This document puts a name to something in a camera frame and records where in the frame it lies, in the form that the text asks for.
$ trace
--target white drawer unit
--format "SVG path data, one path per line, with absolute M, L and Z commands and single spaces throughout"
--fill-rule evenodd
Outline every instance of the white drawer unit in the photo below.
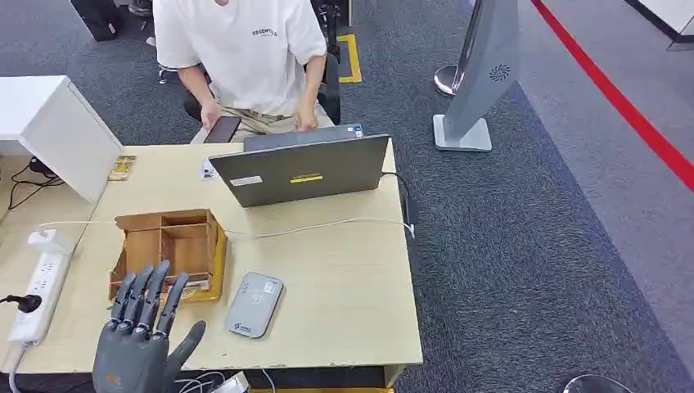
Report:
M 36 156 L 96 202 L 122 150 L 68 77 L 0 78 L 0 155 Z

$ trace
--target red tape on floor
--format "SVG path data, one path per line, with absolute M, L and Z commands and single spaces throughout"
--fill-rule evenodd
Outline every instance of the red tape on floor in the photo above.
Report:
M 660 157 L 663 162 L 683 181 L 684 184 L 694 191 L 694 165 L 680 153 L 665 137 L 651 124 L 641 112 L 636 109 L 627 97 L 607 78 L 607 76 L 597 67 L 586 52 L 579 46 L 576 40 L 571 37 L 564 26 L 544 5 L 542 0 L 531 0 L 538 9 L 540 15 L 547 22 L 549 27 L 554 30 L 559 40 L 564 44 L 566 50 L 579 63 L 581 68 L 590 79 L 593 80 L 597 88 L 607 98 L 612 106 L 624 117 L 632 126 L 634 131 L 641 139 Z

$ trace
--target smartphone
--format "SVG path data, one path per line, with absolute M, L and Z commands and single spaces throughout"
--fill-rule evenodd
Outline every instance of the smartphone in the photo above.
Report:
M 212 130 L 207 134 L 205 143 L 229 143 L 234 137 L 239 124 L 240 117 L 222 116 L 214 123 Z
M 224 326 L 246 337 L 261 337 L 268 330 L 283 287 L 275 277 L 248 273 L 229 307 Z

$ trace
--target white t-shirt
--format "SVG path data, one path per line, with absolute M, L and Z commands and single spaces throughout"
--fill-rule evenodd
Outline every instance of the white t-shirt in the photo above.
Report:
M 326 53 L 310 0 L 155 0 L 157 61 L 205 66 L 223 106 L 294 114 L 303 65 Z

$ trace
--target wooden box organizer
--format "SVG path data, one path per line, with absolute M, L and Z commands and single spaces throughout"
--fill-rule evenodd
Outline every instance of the wooden box organizer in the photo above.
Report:
M 163 293 L 185 272 L 190 279 L 181 301 L 218 300 L 222 294 L 227 236 L 207 209 L 177 210 L 115 218 L 125 232 L 123 250 L 110 273 L 113 299 L 128 272 L 169 260 Z

